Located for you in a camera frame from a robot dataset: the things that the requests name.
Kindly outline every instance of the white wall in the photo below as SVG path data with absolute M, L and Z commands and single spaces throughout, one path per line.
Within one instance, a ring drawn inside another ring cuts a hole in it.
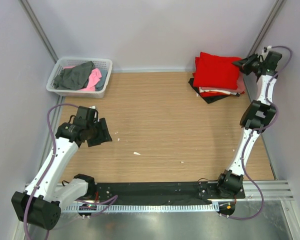
M 263 137 L 277 177 L 288 180 L 300 208 L 300 0 L 285 3 L 259 51 L 269 45 L 290 47 L 293 57 L 274 87 L 273 102 L 279 108 L 278 120 Z M 283 58 L 278 69 L 288 57 L 287 51 L 280 52 Z M 254 97 L 255 78 L 246 80 Z
M 200 51 L 245 57 L 274 0 L 29 0 L 59 58 L 117 72 L 188 70 Z
M 11 203 L 38 172 L 47 127 L 57 101 L 45 85 L 54 63 L 17 0 L 0 1 L 0 240 L 12 239 Z

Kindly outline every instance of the gray cloth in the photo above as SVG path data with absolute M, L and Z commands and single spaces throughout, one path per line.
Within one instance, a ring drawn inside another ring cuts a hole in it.
M 106 69 L 100 69 L 100 73 L 101 73 L 101 78 L 100 81 L 98 81 L 98 83 L 95 85 L 95 90 L 96 91 L 101 91 L 104 88 L 105 82 L 106 82 L 106 78 L 107 78 L 107 74 L 108 71 Z
M 92 61 L 85 62 L 73 68 L 63 69 L 55 77 L 53 86 L 58 90 L 80 90 L 87 87 L 89 76 L 95 65 Z

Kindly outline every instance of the metal floor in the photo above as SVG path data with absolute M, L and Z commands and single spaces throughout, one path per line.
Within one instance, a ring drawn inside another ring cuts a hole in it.
M 235 216 L 256 213 L 260 201 L 238 201 Z M 77 213 L 64 213 L 56 227 Z M 35 240 L 45 239 L 46 231 L 29 229 Z M 251 220 L 232 220 L 216 212 L 117 213 L 79 219 L 59 230 L 49 240 L 292 240 L 280 201 L 266 201 L 262 213 Z

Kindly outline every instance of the black cloth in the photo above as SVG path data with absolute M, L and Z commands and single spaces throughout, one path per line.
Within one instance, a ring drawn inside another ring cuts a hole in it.
M 205 102 L 206 102 L 207 104 L 211 104 L 211 103 L 213 103 L 213 102 L 215 102 L 215 101 L 218 101 L 218 100 L 224 99 L 224 98 L 226 98 L 226 97 L 229 97 L 229 95 L 223 95 L 223 94 L 221 94 L 221 95 L 216 95 L 216 96 L 201 96 L 201 95 L 200 95 L 199 88 L 194 86 L 194 80 L 195 80 L 194 78 L 190 78 L 189 81 L 188 81 L 188 83 L 190 84 L 190 86 L 192 87 L 192 89 L 195 90 L 195 92 L 196 92 L 197 94 L 199 94 L 199 96 L 200 96 L 203 100 L 205 100 Z
M 95 65 L 92 61 L 85 62 L 73 68 L 61 70 L 55 77 L 53 86 L 58 90 L 80 90 L 86 88 L 89 82 L 89 76 Z

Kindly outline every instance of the pink cloth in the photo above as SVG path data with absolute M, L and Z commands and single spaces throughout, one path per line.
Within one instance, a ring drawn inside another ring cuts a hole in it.
M 239 78 L 236 81 L 237 89 L 227 89 L 227 88 L 214 88 L 214 87 L 200 87 L 201 90 L 215 90 L 216 92 L 218 90 L 222 91 L 229 91 L 233 93 L 243 93 L 246 89 L 245 83 L 244 83 L 244 75 L 240 73 Z
M 65 66 L 64 69 L 72 69 L 75 66 Z M 96 85 L 100 81 L 100 78 L 102 77 L 101 72 L 98 68 L 95 68 L 92 70 L 90 76 L 89 76 L 89 82 L 86 88 L 79 89 L 78 91 L 87 91 L 87 92 L 95 92 L 96 91 Z

